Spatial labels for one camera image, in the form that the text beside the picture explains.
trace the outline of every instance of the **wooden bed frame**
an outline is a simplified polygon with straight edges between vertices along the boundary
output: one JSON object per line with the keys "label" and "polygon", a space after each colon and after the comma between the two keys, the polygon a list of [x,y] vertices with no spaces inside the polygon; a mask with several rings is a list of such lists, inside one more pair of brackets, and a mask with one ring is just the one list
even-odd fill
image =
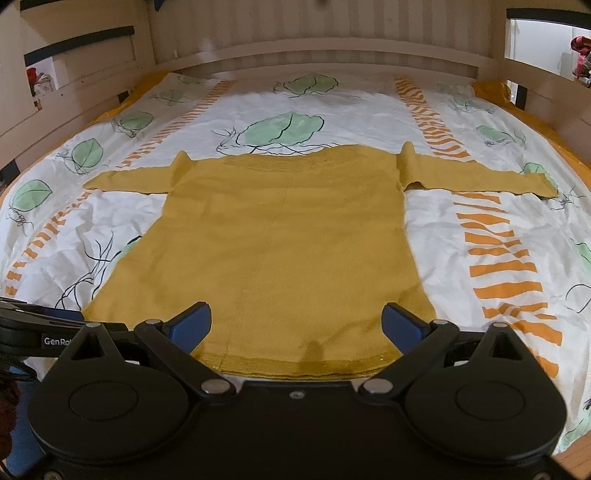
{"label": "wooden bed frame", "polygon": [[[589,15],[577,0],[333,0],[313,14],[315,1],[169,0],[158,13],[145,0],[14,2],[0,15],[0,168],[23,171],[159,70],[240,79],[325,70],[412,76],[428,69],[447,83],[510,80],[527,89],[525,110],[591,164],[591,89],[505,58],[508,9]],[[245,5],[259,9],[256,21]],[[207,18],[197,18],[202,11]],[[281,28],[273,27],[276,21]],[[410,26],[400,28],[406,21]],[[193,31],[208,23],[213,41]],[[450,42],[450,32],[461,38]],[[46,57],[60,88],[43,97],[38,110],[25,70]],[[587,442],[577,447],[582,454],[565,460],[581,475],[591,473],[591,460],[584,463],[591,458],[587,440],[577,443]]]}

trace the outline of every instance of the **wooden slat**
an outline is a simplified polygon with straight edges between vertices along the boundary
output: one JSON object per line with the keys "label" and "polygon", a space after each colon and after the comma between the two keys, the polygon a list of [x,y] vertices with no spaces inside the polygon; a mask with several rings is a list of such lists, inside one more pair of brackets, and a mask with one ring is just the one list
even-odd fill
{"label": "wooden slat", "polygon": [[[408,3],[408,40],[414,43],[425,43],[424,38],[423,2],[411,1]],[[424,57],[410,57],[408,66],[415,69],[427,68]]]}
{"label": "wooden slat", "polygon": [[[384,38],[399,40],[400,8],[398,0],[384,0]],[[384,52],[384,63],[388,65],[400,65],[402,55],[398,53]]]}
{"label": "wooden slat", "polygon": [[[328,35],[328,23],[332,20],[332,10],[327,6],[321,6],[316,0],[307,0],[310,35],[312,37],[324,37]],[[329,54],[325,51],[313,51],[310,61],[328,62]]]}
{"label": "wooden slat", "polygon": [[[392,65],[372,65],[360,63],[301,63],[293,65],[279,65],[279,66],[264,66],[256,67],[254,69],[244,69],[238,71],[217,72],[212,76],[218,79],[255,79],[264,77],[275,77],[291,73],[301,72],[317,72],[334,74],[336,72],[345,72],[357,75],[380,75],[387,74],[389,76],[422,78],[425,75],[424,70],[412,69],[409,67],[400,67]],[[468,77],[460,77],[451,73],[445,72],[430,72],[429,74],[434,81],[450,83],[451,85],[469,85],[474,79]]]}
{"label": "wooden slat", "polygon": [[[255,0],[239,0],[235,2],[236,34],[235,41],[239,44],[251,43],[254,39],[255,16],[258,12],[255,10]],[[255,59],[245,57],[242,59],[241,68],[250,69],[256,67]]]}
{"label": "wooden slat", "polygon": [[5,165],[60,125],[82,112],[132,89],[142,76],[135,62],[73,82],[42,98],[43,109],[0,137],[0,165]]}
{"label": "wooden slat", "polygon": [[63,62],[67,84],[101,70],[134,61],[134,47],[129,37],[113,38],[62,53],[54,61]]}
{"label": "wooden slat", "polygon": [[136,22],[134,0],[69,0],[31,8],[21,16],[24,53]]}
{"label": "wooden slat", "polygon": [[[283,26],[286,38],[298,38],[305,33],[301,30],[300,9],[298,0],[276,0],[281,2],[281,11],[283,13]],[[291,51],[286,55],[287,63],[303,63],[304,54],[300,51]]]}
{"label": "wooden slat", "polygon": [[135,34],[132,37],[132,43],[134,56],[139,67],[146,71],[153,70],[156,65],[148,20],[148,6],[149,4],[144,0],[133,0]]}
{"label": "wooden slat", "polygon": [[53,132],[49,133],[41,140],[36,142],[30,148],[25,150],[16,158],[18,169],[24,171],[27,167],[36,162],[39,158],[47,155],[48,152],[57,148],[66,139],[71,138],[78,132],[82,131],[89,122],[92,122],[102,113],[115,108],[119,105],[116,96],[113,96],[98,105],[83,111],[80,115],[74,117],[72,120],[66,122]]}
{"label": "wooden slat", "polygon": [[[335,37],[339,37],[339,40],[343,38],[351,38],[351,24],[349,18],[349,3],[346,0],[340,2],[331,2],[332,5],[332,15],[334,18],[334,29],[335,29]],[[352,62],[356,63],[358,60],[353,59],[350,55],[350,52],[347,50],[353,50],[352,48],[337,48],[335,49],[337,52],[331,55],[331,60],[333,58],[338,62]]]}
{"label": "wooden slat", "polygon": [[[0,15],[0,135],[36,111],[22,51],[20,13],[14,2]],[[0,152],[0,167],[11,160]]]}
{"label": "wooden slat", "polygon": [[591,475],[591,432],[574,442],[554,459],[581,480]]}
{"label": "wooden slat", "polygon": [[[358,11],[358,34],[362,38],[375,38],[375,2],[368,2],[367,0],[356,0]],[[375,63],[375,52],[364,51],[359,54],[360,60],[363,63]]]}
{"label": "wooden slat", "polygon": [[538,95],[556,102],[556,109],[568,109],[569,117],[591,125],[591,89],[569,79],[526,63],[504,59],[500,64],[502,79],[515,82]]}
{"label": "wooden slat", "polygon": [[[407,41],[384,40],[381,38],[291,38],[220,48],[212,52],[212,54],[215,55],[216,60],[224,60],[248,57],[250,55],[304,50],[383,51],[442,59],[475,67],[491,67],[495,65],[494,60],[474,53]],[[180,70],[194,65],[202,65],[210,61],[209,59],[202,58],[200,54],[195,54],[160,64],[159,68],[161,70]]]}
{"label": "wooden slat", "polygon": [[[262,40],[269,41],[279,35],[279,24],[275,18],[275,4],[277,0],[257,0],[259,8],[259,22],[264,25],[259,36]],[[276,65],[279,61],[279,54],[275,51],[266,53],[263,57],[265,65]]]}

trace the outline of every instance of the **screw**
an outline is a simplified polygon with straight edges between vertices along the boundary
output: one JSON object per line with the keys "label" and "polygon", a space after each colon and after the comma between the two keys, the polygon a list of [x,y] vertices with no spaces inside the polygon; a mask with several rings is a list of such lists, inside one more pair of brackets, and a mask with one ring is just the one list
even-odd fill
{"label": "screw", "polygon": [[385,378],[370,378],[363,384],[364,389],[372,395],[384,395],[390,392],[394,385],[390,380]]}
{"label": "screw", "polygon": [[293,392],[290,392],[290,398],[292,400],[301,400],[305,396],[306,396],[306,392],[304,392],[302,390],[294,390]]}
{"label": "screw", "polygon": [[201,384],[201,390],[210,395],[221,395],[230,390],[232,386],[223,378],[210,378]]}
{"label": "screw", "polygon": [[43,480],[63,480],[63,478],[59,473],[49,471],[45,475],[43,475]]}

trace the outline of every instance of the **white duvet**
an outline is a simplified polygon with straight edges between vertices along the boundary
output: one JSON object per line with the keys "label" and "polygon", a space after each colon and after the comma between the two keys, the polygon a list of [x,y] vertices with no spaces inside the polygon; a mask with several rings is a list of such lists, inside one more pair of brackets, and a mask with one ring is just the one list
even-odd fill
{"label": "white duvet", "polygon": [[417,84],[428,109],[409,105],[417,90],[391,76],[292,74],[232,84],[169,74],[11,186],[0,207],[2,295],[66,309],[90,302],[160,216],[165,196],[88,192],[83,183],[105,170],[169,165],[179,150],[193,159],[342,144],[397,153],[412,141],[422,154],[465,151],[459,159],[495,170],[545,173],[560,198],[410,191],[405,224],[438,317],[469,330],[512,323],[554,377],[569,412],[557,448],[564,450],[591,429],[589,189],[542,136],[475,99],[470,87]]}

